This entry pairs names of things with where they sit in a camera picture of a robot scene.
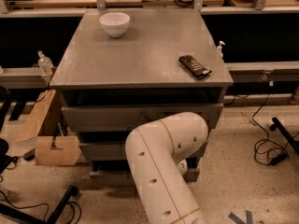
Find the black metal stand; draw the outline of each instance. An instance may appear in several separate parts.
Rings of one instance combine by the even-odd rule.
[[[293,149],[295,149],[295,151],[299,154],[299,141],[295,141],[291,137],[289,132],[283,127],[283,125],[280,123],[280,121],[276,117],[273,117],[272,121],[274,122],[274,125],[271,126],[271,129],[274,130],[275,128],[278,128],[280,130],[280,132],[282,133],[282,135],[288,140],[288,142],[293,147]]]
[[[20,224],[55,224],[60,214],[63,212],[64,207],[67,205],[71,196],[75,196],[78,193],[78,189],[74,186],[70,186],[64,197],[61,199],[56,209],[52,212],[47,222],[39,220],[35,217],[29,216],[19,210],[16,210],[10,206],[6,206],[0,203],[0,214],[7,219],[10,219]]]

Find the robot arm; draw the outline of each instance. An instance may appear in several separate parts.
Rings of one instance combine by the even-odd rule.
[[[207,224],[178,170],[207,136],[206,122],[190,112],[130,132],[126,156],[149,223]]]

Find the power adapter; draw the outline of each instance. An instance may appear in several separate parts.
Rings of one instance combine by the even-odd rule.
[[[287,158],[289,158],[289,156],[286,153],[282,153],[280,155],[278,155],[277,157],[273,158],[270,161],[270,165],[275,166],[277,164],[279,164],[282,161],[285,161]]]
[[[35,153],[36,153],[36,149],[34,148],[26,152],[23,157],[26,161],[30,161],[35,157]]]

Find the brown cardboard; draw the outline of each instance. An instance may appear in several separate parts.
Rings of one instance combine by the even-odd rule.
[[[38,136],[36,165],[75,165],[81,150],[76,136]]]
[[[16,142],[30,140],[38,135],[54,135],[61,118],[61,105],[56,90],[42,92]]]

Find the concrete floor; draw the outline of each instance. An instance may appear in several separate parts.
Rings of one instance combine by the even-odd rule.
[[[298,154],[288,145],[290,158],[276,166],[262,166],[253,159],[254,144],[265,138],[265,132],[253,122],[252,115],[265,97],[236,98],[223,109],[217,128],[209,136],[206,154],[199,164],[202,173],[196,183],[189,184],[209,224],[299,223]],[[277,117],[291,135],[299,133],[299,106],[287,105],[287,97],[270,98],[256,120],[269,130],[269,120]],[[27,116],[6,121],[1,132],[0,137],[10,144],[11,156],[21,156],[35,145],[35,140],[14,142]],[[279,130],[271,132],[270,139],[281,145],[287,143]],[[74,185],[79,194],[71,200],[82,209],[79,223],[148,223],[134,186],[96,185],[89,178],[90,171],[86,163],[71,167],[36,166],[35,161],[19,158],[14,170],[2,173],[1,185],[8,189],[9,199],[15,205],[48,203],[50,213],[67,188]],[[252,222],[247,221],[246,210],[252,213]],[[45,211],[45,207],[23,210],[40,219]],[[232,221],[230,214],[243,222]],[[67,223],[70,218],[71,209],[67,206],[57,223]],[[14,222],[0,217],[0,223]]]

